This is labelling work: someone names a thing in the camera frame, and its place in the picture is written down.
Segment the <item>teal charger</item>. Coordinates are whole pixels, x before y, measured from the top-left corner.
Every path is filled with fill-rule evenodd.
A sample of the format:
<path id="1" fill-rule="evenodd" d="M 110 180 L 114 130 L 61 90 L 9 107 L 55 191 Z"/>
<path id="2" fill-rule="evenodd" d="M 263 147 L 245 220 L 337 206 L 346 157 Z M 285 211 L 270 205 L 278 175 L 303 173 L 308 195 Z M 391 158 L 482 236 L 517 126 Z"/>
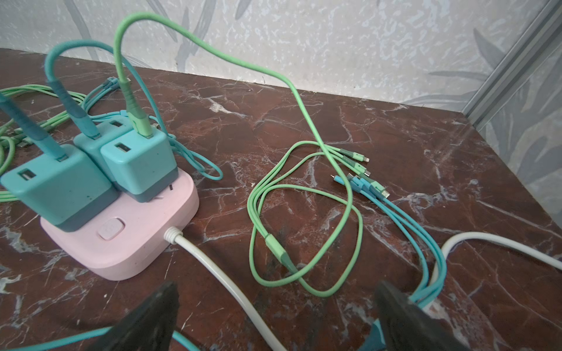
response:
<path id="1" fill-rule="evenodd" d="M 104 175 L 115 184 L 115 177 L 108 168 L 107 162 L 102 157 L 101 148 L 118 137 L 133 130 L 133 126 L 129 122 L 128 118 L 118 115 L 112 116 L 109 120 L 99 123 L 97 128 L 100 132 L 100 136 L 97 139 L 91 139 L 81 133 L 74 137 L 73 143 L 76 147 L 85 152 L 95 165 L 101 169 Z"/>
<path id="2" fill-rule="evenodd" d="M 1 176 L 1 185 L 43 219 L 74 232 L 111 205 L 119 191 L 92 159 L 65 144 L 67 159 L 42 154 Z"/>
<path id="3" fill-rule="evenodd" d="M 130 131 L 100 150 L 115 182 L 139 203 L 149 202 L 179 175 L 167 134 L 152 131 L 151 138 Z"/>

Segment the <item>teal charger middle back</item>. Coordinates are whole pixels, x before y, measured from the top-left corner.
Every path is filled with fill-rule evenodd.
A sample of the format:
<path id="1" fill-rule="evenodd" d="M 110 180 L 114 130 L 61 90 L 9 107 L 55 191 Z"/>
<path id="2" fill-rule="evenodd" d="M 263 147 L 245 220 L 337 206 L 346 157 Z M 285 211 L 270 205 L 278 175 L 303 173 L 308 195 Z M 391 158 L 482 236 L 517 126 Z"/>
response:
<path id="1" fill-rule="evenodd" d="M 133 126 L 129 122 L 128 118 L 118 115 L 112 116 L 109 120 L 99 123 L 97 128 L 100 132 L 100 136 L 97 139 L 91 139 L 81 133 L 74 137 L 73 143 L 76 147 L 85 152 L 95 165 L 101 169 L 104 175 L 115 184 L 115 177 L 108 168 L 107 162 L 102 157 L 101 148 L 118 137 L 133 130 Z"/>

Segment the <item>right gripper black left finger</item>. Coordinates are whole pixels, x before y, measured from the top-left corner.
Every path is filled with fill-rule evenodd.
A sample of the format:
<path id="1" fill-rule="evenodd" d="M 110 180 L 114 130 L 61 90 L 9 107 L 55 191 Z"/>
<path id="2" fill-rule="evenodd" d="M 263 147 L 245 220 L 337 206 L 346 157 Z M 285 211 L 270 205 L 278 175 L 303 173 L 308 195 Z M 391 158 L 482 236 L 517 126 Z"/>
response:
<path id="1" fill-rule="evenodd" d="M 166 282 L 88 349 L 168 350 L 178 311 L 177 284 Z"/>

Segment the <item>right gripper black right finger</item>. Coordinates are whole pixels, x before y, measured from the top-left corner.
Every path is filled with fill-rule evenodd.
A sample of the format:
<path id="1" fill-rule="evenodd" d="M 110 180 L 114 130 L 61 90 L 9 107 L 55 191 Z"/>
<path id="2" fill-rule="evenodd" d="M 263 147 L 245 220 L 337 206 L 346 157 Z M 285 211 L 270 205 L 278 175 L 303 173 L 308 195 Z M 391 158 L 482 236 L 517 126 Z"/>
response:
<path id="1" fill-rule="evenodd" d="M 376 304 L 386 350 L 467 350 L 389 282 L 376 288 Z"/>

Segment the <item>teal charger front left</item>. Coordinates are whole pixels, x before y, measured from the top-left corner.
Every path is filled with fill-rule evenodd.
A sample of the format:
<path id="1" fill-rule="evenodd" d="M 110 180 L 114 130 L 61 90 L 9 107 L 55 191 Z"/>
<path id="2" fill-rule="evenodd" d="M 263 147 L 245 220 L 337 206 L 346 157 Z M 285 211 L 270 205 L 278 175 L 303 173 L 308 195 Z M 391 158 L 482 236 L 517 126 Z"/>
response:
<path id="1" fill-rule="evenodd" d="M 119 191 L 92 159 L 65 144 L 67 159 L 42 154 L 1 176 L 1 185 L 43 219 L 74 232 L 111 205 Z"/>

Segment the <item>teal charger right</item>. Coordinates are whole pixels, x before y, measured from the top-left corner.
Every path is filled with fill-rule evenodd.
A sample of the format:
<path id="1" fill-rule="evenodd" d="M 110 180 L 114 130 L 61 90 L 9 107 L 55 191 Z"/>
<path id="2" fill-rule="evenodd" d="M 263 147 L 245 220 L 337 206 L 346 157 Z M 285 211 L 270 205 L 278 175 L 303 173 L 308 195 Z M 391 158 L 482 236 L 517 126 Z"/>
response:
<path id="1" fill-rule="evenodd" d="M 167 134 L 152 131 L 151 138 L 130 131 L 100 150 L 115 182 L 139 203 L 149 202 L 179 175 Z"/>

